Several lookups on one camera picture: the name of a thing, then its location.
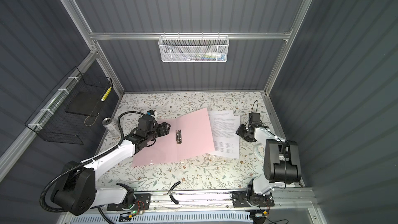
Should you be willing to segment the pink file folder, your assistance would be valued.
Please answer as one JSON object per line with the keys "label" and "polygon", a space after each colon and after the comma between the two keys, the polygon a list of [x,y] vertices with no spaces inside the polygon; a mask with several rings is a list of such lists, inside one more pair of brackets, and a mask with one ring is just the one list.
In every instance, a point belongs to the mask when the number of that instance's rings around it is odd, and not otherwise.
{"label": "pink file folder", "polygon": [[[135,154],[132,166],[149,166],[177,162],[215,151],[208,110],[194,111],[175,119],[166,119],[170,133]],[[182,132],[182,143],[176,143],[176,131]]]}

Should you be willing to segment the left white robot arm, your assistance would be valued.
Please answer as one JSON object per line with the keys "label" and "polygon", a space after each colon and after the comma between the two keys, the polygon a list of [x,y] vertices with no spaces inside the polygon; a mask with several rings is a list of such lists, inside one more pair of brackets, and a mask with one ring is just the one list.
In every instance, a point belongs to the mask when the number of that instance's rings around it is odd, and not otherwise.
{"label": "left white robot arm", "polygon": [[121,204],[125,209],[135,207],[134,189],[118,183],[113,187],[100,188],[99,178],[119,162],[131,158],[144,148],[155,144],[157,138],[170,133],[171,124],[158,123],[154,112],[140,113],[138,126],[124,135],[121,123],[117,123],[120,141],[112,148],[82,162],[71,161],[63,167],[43,189],[39,203],[49,212],[70,212],[75,216],[92,208],[108,204]]}

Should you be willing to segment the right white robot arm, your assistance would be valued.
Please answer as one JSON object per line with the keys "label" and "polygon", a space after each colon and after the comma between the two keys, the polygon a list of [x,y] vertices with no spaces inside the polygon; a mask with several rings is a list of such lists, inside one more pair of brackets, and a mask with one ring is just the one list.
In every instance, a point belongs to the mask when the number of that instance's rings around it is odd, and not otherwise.
{"label": "right white robot arm", "polygon": [[287,141],[262,123],[259,113],[250,113],[246,124],[241,124],[236,134],[245,141],[259,142],[264,146],[263,173],[252,179],[246,189],[246,198],[264,196],[273,189],[286,189],[302,179],[299,147]]}

